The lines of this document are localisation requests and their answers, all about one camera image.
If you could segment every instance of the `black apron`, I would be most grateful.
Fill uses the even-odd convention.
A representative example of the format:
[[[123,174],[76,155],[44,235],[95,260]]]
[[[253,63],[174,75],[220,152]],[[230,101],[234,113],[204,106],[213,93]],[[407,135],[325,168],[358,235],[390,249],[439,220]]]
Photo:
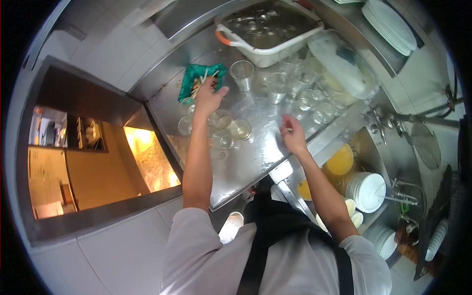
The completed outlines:
[[[321,240],[334,252],[339,278],[339,294],[354,294],[349,255],[303,212],[292,208],[288,203],[272,200],[270,192],[267,192],[255,196],[254,200],[246,206],[243,215],[244,223],[255,222],[257,230],[237,295],[257,295],[261,287],[269,247],[289,235],[307,229],[310,230],[309,241]]]

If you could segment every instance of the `stack of bowls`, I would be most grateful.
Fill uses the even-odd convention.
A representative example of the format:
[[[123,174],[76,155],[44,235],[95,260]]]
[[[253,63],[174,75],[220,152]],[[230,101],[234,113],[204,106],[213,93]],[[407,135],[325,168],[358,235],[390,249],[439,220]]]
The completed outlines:
[[[439,222],[438,226],[434,230],[433,235],[431,236],[430,243],[428,245],[428,249],[426,251],[426,257],[424,258],[426,261],[433,260],[434,256],[439,250],[444,238],[447,234],[447,219],[443,219]]]
[[[359,228],[359,226],[361,226],[362,222],[364,221],[364,216],[362,215],[362,213],[355,210],[355,202],[353,200],[346,199],[344,202],[346,203],[347,212],[349,213],[349,216],[351,217],[355,228]],[[328,229],[324,225],[319,214],[316,214],[315,218],[316,222],[318,223],[318,226],[320,226],[320,228],[325,232],[328,232]]]
[[[375,251],[383,259],[390,257],[397,247],[395,231],[385,226],[375,226],[369,230],[366,238],[372,242]]]
[[[386,189],[380,174],[360,172],[347,183],[346,198],[354,200],[360,211],[372,213],[382,206]]]

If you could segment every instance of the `right hand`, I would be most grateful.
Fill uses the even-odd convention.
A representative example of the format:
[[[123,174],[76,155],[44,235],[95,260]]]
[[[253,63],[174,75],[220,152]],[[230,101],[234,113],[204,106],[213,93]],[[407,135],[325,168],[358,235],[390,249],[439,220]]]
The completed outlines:
[[[285,145],[295,156],[298,157],[304,152],[308,152],[305,133],[297,119],[289,115],[282,115],[282,126],[279,129]]]
[[[197,96],[195,98],[195,112],[194,117],[202,117],[205,120],[218,109],[223,96],[225,96],[229,87],[221,87],[216,93],[211,89],[211,83],[213,82],[213,77],[207,77],[205,82],[200,86]]]

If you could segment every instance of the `orange handle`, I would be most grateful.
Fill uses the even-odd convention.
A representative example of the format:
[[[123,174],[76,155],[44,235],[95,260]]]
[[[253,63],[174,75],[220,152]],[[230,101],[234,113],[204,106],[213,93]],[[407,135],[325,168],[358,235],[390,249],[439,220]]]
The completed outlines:
[[[231,41],[223,37],[220,31],[215,31],[215,35],[221,43],[230,46]]]

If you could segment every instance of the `white t-shirt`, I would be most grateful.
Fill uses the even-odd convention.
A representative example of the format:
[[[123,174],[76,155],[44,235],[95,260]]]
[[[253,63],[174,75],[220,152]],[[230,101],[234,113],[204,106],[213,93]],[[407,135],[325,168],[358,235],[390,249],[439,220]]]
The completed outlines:
[[[166,246],[161,294],[236,294],[255,232],[256,224],[246,224],[223,245],[205,211],[180,210]],[[351,257],[354,294],[390,294],[388,265],[371,242],[350,236],[339,246]],[[332,250],[321,241],[310,244],[308,230],[277,242],[269,248],[259,294],[339,294]]]

